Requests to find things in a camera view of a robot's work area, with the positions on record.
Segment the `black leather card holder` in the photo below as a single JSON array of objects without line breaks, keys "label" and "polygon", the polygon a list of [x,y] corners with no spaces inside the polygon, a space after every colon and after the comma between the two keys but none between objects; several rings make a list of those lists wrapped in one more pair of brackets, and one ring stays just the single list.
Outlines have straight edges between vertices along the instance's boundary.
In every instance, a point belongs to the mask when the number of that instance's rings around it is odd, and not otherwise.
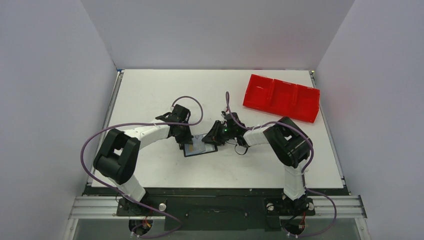
[{"label": "black leather card holder", "polygon": [[218,147],[214,144],[208,144],[202,141],[207,134],[194,135],[192,143],[186,143],[183,147],[184,157],[194,157],[198,155],[204,155],[214,153],[218,151]]}]

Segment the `silver grey credit card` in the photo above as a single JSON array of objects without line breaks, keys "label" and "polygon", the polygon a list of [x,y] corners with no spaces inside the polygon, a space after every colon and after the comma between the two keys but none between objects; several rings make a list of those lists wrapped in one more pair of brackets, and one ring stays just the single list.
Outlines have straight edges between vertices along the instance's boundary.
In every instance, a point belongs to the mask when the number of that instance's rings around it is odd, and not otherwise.
[{"label": "silver grey credit card", "polygon": [[193,137],[193,151],[196,153],[202,153],[206,150],[205,143],[202,141],[204,135],[199,134]]}]

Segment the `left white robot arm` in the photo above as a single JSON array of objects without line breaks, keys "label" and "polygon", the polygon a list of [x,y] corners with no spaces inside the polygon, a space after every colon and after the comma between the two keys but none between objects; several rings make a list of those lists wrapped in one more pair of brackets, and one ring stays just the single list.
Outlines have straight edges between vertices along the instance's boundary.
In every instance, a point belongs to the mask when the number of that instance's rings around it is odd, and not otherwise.
[{"label": "left white robot arm", "polygon": [[191,144],[190,116],[188,108],[177,104],[171,112],[157,116],[146,126],[124,131],[112,128],[106,134],[93,167],[112,181],[127,199],[131,199],[129,208],[136,215],[143,215],[149,210],[149,201],[145,198],[147,191],[134,175],[139,150],[170,137],[174,137],[181,148]]}]

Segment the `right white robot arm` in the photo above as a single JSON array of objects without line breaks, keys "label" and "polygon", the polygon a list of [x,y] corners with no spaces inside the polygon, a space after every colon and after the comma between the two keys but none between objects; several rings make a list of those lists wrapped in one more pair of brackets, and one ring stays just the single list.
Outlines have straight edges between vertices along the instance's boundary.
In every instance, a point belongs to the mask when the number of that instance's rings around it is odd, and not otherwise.
[{"label": "right white robot arm", "polygon": [[294,214],[302,207],[306,194],[303,170],[305,160],[312,153],[310,138],[287,116],[266,125],[247,127],[237,113],[223,113],[203,137],[206,144],[223,146],[235,140],[246,149],[257,145],[270,145],[278,160],[284,165],[283,209]]}]

